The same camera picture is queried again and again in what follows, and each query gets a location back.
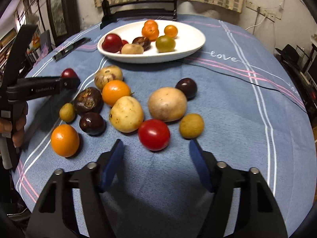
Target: green fruit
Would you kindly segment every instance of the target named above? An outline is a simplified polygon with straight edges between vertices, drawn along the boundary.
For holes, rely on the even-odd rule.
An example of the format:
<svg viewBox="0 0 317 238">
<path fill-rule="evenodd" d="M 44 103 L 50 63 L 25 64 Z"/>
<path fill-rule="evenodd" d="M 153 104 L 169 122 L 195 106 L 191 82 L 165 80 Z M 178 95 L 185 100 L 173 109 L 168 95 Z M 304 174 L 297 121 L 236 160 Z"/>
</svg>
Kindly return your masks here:
<svg viewBox="0 0 317 238">
<path fill-rule="evenodd" d="M 176 42 L 169 36 L 160 36 L 155 42 L 156 48 L 160 53 L 172 52 L 176 46 Z"/>
<path fill-rule="evenodd" d="M 71 103 L 66 103 L 60 109 L 60 118 L 64 122 L 71 122 L 72 120 L 75 119 L 75 116 L 76 116 L 75 108 Z"/>
<path fill-rule="evenodd" d="M 197 113 L 189 113 L 180 121 L 180 134 L 185 139 L 198 137 L 204 129 L 202 117 Z"/>
</svg>

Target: white plate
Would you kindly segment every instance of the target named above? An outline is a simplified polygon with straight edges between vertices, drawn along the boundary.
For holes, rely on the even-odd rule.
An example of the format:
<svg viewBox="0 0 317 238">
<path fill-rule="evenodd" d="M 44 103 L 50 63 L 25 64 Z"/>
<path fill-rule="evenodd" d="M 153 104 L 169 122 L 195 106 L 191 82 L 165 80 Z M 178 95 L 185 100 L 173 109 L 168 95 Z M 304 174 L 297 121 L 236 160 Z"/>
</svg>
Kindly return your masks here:
<svg viewBox="0 0 317 238">
<path fill-rule="evenodd" d="M 143 21 L 137 21 L 130 24 L 126 24 L 124 26 L 115 28 L 114 30 L 108 32 L 115 33 L 121 37 L 121 39 L 127 40 L 130 44 L 133 39 L 136 37 L 142 36 L 142 28 L 144 25 Z M 142 55 L 122 55 L 118 53 L 110 53 L 102 49 L 101 44 L 105 39 L 105 34 L 98 42 L 98 50 L 106 57 L 119 61 L 119 62 L 127 62 L 127 63 L 157 63 L 157 62 L 167 62 L 173 61 L 180 58 L 184 58 L 195 53 L 199 48 L 201 48 L 205 41 L 205 35 L 198 29 L 181 23 L 177 21 L 170 20 L 157 20 L 159 29 L 159 36 L 164 35 L 164 28 L 167 25 L 174 25 L 178 29 L 178 35 L 175 38 L 176 47 L 175 51 L 168 53 L 159 53 L 155 47 L 155 42 L 151 43 L 151 48 L 145 51 Z"/>
</svg>

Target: orange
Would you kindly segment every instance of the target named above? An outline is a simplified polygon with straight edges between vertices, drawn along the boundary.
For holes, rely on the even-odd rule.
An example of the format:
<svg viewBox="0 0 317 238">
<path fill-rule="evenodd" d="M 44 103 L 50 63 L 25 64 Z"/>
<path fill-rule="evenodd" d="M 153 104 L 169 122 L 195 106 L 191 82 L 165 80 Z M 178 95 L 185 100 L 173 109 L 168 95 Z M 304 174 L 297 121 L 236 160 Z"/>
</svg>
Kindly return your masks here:
<svg viewBox="0 0 317 238">
<path fill-rule="evenodd" d="M 55 153 L 60 156 L 73 156 L 79 148 L 77 131 L 68 124 L 56 127 L 51 135 L 51 146 Z"/>
<path fill-rule="evenodd" d="M 178 34 L 178 30 L 174 25 L 167 25 L 164 29 L 166 36 L 174 38 Z"/>
<path fill-rule="evenodd" d="M 144 23 L 144 26 L 147 27 L 147 26 L 155 26 L 156 28 L 159 28 L 158 27 L 158 24 L 156 23 L 156 21 L 154 20 L 147 20 L 145 23 Z"/>
<path fill-rule="evenodd" d="M 113 107 L 119 98 L 130 95 L 131 89 L 120 80 L 110 81 L 102 89 L 102 100 L 110 107 Z"/>
<path fill-rule="evenodd" d="M 142 28 L 142 35 L 147 37 L 150 41 L 154 41 L 159 36 L 159 29 L 153 25 L 144 26 Z"/>
</svg>

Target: tablecloth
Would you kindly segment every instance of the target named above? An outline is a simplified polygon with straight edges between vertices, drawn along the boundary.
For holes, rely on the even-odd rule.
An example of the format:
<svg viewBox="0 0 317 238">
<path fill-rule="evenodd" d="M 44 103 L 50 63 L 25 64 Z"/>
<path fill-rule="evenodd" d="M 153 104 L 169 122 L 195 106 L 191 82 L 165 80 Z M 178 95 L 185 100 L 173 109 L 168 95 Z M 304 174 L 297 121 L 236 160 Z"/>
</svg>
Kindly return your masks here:
<svg viewBox="0 0 317 238">
<path fill-rule="evenodd" d="M 187 58 L 151 65 L 108 60 L 96 45 L 108 31 L 135 21 L 120 20 L 102 30 L 97 24 L 72 36 L 32 69 L 28 77 L 60 75 L 71 67 L 81 85 L 73 92 L 29 101 L 26 141 L 13 173 L 16 189 L 32 210 L 55 169 L 80 169 L 109 151 L 119 138 L 125 145 L 124 159 L 112 186 L 101 195 L 116 236 L 197 236 L 212 194 L 199 181 L 189 156 L 189 141 L 181 138 L 177 123 L 169 125 L 171 142 L 167 149 L 152 153 L 140 144 L 137 134 L 116 131 L 107 120 L 109 107 L 104 105 L 101 115 L 108 127 L 100 137 L 82 132 L 79 117 L 71 124 L 83 139 L 76 157 L 60 157 L 50 146 L 52 130 L 62 124 L 58 118 L 61 106 L 81 90 L 94 86 L 94 74 L 99 69 L 115 64 L 122 68 L 125 82 L 140 101 L 145 119 L 150 119 L 147 99 L 153 91 L 175 86 L 185 77 L 194 79 L 198 93 L 188 102 L 187 113 L 199 113 L 205 121 L 205 130 L 198 138 L 201 147 L 233 168 L 259 168 L 291 235 L 312 206 L 316 184 L 313 133 L 294 84 L 261 42 L 240 27 L 195 15 L 179 15 L 177 20 L 201 30 L 207 39 Z M 92 41 L 59 62 L 52 60 L 61 47 L 82 37 Z M 87 235 L 78 190 L 74 190 L 74 203 L 80 231 Z M 238 204 L 236 189 L 226 234 L 234 230 Z"/>
</svg>

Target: black phone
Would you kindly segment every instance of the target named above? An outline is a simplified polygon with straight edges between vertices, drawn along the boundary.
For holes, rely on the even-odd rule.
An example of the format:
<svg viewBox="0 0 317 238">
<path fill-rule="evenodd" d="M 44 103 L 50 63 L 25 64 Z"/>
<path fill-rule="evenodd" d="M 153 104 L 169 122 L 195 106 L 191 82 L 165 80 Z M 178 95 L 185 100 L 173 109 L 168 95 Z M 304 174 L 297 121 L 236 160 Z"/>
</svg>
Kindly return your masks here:
<svg viewBox="0 0 317 238">
<path fill-rule="evenodd" d="M 71 51 L 74 51 L 76 48 L 90 41 L 91 41 L 91 38 L 88 38 L 88 37 L 79 39 L 78 41 L 70 44 L 69 46 L 66 46 L 63 50 L 59 51 L 56 55 L 53 56 L 53 59 L 57 62 L 60 59 L 64 58 L 66 55 L 68 55 Z"/>
</svg>

